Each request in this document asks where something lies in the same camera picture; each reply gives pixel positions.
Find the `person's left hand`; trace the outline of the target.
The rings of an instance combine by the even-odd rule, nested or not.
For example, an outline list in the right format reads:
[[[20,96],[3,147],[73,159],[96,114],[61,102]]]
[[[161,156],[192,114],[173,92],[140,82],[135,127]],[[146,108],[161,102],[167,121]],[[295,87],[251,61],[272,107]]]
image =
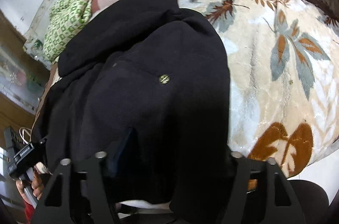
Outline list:
[[[31,204],[24,189],[26,187],[30,187],[33,191],[33,195],[37,198],[37,200],[39,200],[50,177],[51,173],[47,167],[43,163],[38,162],[33,168],[33,180],[31,182],[17,180],[15,183],[23,200],[26,203]]]

